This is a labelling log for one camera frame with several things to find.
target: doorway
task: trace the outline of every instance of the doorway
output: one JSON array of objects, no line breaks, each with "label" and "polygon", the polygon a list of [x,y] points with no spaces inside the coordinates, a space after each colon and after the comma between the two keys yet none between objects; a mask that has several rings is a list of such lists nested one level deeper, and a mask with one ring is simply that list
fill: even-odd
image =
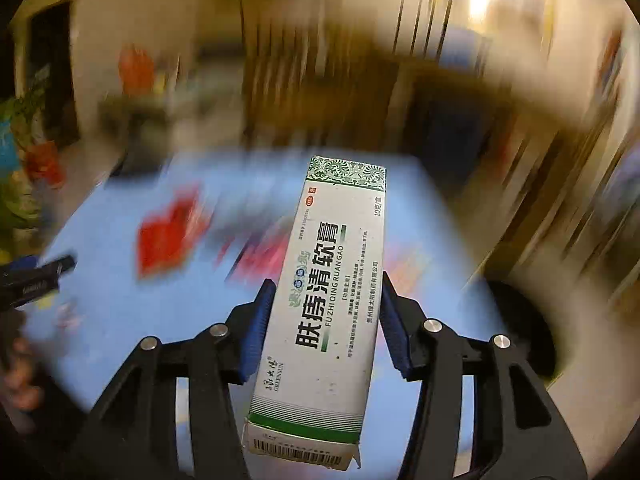
[{"label": "doorway", "polygon": [[70,12],[69,0],[37,13],[30,22],[27,75],[31,83],[41,70],[49,73],[42,123],[45,136],[59,149],[80,138],[71,75]]}]

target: blue object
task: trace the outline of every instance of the blue object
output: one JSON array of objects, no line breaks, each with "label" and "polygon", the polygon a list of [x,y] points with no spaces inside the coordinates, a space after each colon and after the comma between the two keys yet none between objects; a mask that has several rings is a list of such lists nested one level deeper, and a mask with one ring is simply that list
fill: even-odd
[{"label": "blue object", "polygon": [[[98,186],[69,219],[43,257],[77,255],[76,270],[60,279],[56,305],[71,302],[79,326],[57,328],[57,306],[29,312],[26,333],[48,360],[50,372],[85,409],[90,409],[131,349],[147,335],[163,343],[194,337],[231,309],[254,300],[263,278],[229,278],[244,250],[234,242],[220,263],[204,240],[184,267],[157,279],[140,281],[136,272],[136,237],[143,218],[162,211],[174,192],[200,186],[200,199],[216,222],[233,224],[230,211],[246,217],[293,216],[312,155],[338,156],[387,168],[385,253],[419,251],[427,261],[412,297],[428,317],[441,319],[458,334],[488,340],[502,331],[499,314],[483,284],[466,286],[472,274],[447,212],[420,164],[413,158],[354,152],[215,153],[180,156],[154,181],[110,180]],[[245,386],[231,386],[239,430],[255,376]],[[465,383],[461,450],[472,439],[473,397]],[[414,419],[419,383],[406,383],[395,370],[378,334],[369,401],[360,443],[362,469],[348,473],[284,462],[247,453],[255,480],[286,478],[396,478]],[[178,448],[188,436],[178,425]]]}]

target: red package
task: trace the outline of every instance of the red package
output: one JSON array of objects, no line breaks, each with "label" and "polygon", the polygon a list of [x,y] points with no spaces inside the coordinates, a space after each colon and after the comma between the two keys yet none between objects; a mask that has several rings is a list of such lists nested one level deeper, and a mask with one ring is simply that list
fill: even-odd
[{"label": "red package", "polygon": [[146,278],[180,267],[210,223],[198,193],[179,196],[163,216],[145,219],[138,231],[138,276]]}]

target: orange object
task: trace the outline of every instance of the orange object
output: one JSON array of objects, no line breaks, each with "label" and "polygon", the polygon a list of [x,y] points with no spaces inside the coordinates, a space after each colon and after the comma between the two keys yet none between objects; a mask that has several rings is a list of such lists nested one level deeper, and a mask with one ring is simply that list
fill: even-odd
[{"label": "orange object", "polygon": [[138,232],[138,275],[146,278],[181,266],[209,227],[197,192],[179,196],[163,216],[145,219]]},{"label": "orange object", "polygon": [[154,86],[154,62],[146,50],[126,46],[118,62],[122,92],[126,95],[148,94]]},{"label": "orange object", "polygon": [[54,189],[65,183],[65,172],[58,160],[58,150],[52,140],[27,148],[25,167],[31,180],[43,178]]}]

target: beige wall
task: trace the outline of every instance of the beige wall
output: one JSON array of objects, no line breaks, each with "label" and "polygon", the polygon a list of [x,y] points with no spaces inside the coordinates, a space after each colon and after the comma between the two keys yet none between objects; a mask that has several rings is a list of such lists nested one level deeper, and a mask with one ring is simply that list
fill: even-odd
[{"label": "beige wall", "polygon": [[[17,76],[28,43],[28,19],[61,0],[25,0],[12,28],[18,45]],[[74,0],[71,18],[71,65],[83,136],[97,127],[97,104],[107,92],[120,92],[118,57],[135,43],[151,56],[180,53],[186,68],[193,59],[198,0]]]}]

